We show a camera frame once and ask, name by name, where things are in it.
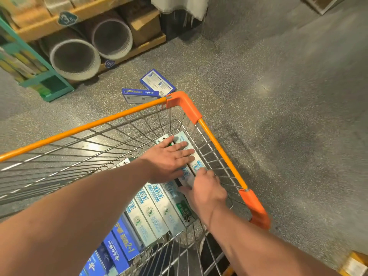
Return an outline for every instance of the floor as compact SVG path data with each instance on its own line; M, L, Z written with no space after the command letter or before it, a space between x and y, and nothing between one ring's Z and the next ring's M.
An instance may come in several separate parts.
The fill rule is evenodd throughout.
M156 68L200 109L272 232L337 268L368 253L367 12L211 0L202 27L52 103L2 72L0 153L126 109L121 88Z

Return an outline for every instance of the blue price tag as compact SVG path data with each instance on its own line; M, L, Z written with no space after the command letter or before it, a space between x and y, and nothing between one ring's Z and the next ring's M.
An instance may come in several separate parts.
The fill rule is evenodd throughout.
M77 20L78 20L78 17L74 13L63 11L59 14L59 19L57 22L61 26L70 26L70 25L75 24Z
M107 60L105 62L105 68L106 69L111 68L114 64L115 64L115 61L114 60Z

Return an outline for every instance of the person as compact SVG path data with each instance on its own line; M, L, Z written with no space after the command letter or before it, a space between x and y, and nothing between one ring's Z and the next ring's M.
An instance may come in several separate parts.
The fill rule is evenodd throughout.
M0 224L0 275L79 275L134 195L146 184L182 176L193 149L173 137L133 162L95 173L49 194ZM226 190L202 168L192 190L181 187L193 210L218 241L238 275L337 275L226 207Z

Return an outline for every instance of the shopping cart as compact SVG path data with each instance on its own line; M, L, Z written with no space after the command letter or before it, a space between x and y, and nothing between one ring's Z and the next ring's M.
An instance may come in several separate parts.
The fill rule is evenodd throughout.
M115 115L40 140L0 156L0 218L13 215L42 196L92 173L138 157L160 136L184 131L208 169L228 191L228 206L247 206L251 223L269 229L270 220L184 92L175 92ZM231 275L219 267L224 254L208 239L200 221L177 236L166 234L134 260L125 274ZM204 264L202 250L206 247Z

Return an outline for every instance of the hand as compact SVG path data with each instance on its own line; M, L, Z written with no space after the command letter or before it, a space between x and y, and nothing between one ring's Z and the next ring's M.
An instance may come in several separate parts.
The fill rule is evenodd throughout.
M196 174L193 188L181 186L179 190L186 196L191 208L210 229L211 218L218 208L226 208L228 193L220 185L220 179L212 170L200 168Z
M181 150L188 145L186 141L169 146L173 140L174 136L170 136L139 157L148 163L150 183L165 183L181 177L183 171L180 168L194 161L190 155L195 150Z

